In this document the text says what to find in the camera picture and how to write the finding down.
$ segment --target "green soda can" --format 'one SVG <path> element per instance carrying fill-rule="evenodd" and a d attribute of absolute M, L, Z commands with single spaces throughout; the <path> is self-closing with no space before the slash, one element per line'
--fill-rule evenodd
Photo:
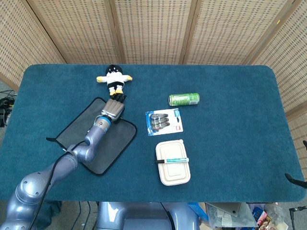
<path fill-rule="evenodd" d="M 168 97 L 168 104 L 170 106 L 179 105 L 192 105 L 200 102 L 200 95 L 198 93 L 184 93 L 184 94 L 172 94 Z"/>

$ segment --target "robotic hand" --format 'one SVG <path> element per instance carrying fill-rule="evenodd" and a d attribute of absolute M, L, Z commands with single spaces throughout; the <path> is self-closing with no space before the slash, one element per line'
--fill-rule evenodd
<path fill-rule="evenodd" d="M 76 170 L 78 162 L 91 162 L 95 149 L 111 123 L 124 111 L 126 96 L 109 99 L 84 138 L 87 146 L 71 145 L 65 154 L 44 171 L 34 172 L 22 179 L 12 194 L 6 210 L 6 219 L 0 230 L 36 230 L 35 219 L 46 193 Z"/>

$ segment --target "pen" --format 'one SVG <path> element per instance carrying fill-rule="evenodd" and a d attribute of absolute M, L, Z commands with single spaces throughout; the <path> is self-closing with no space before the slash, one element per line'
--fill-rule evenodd
<path fill-rule="evenodd" d="M 168 163 L 185 163 L 188 162 L 188 158 L 174 158 L 174 159 L 165 159 L 165 160 L 156 160 L 156 164 L 168 164 Z"/>

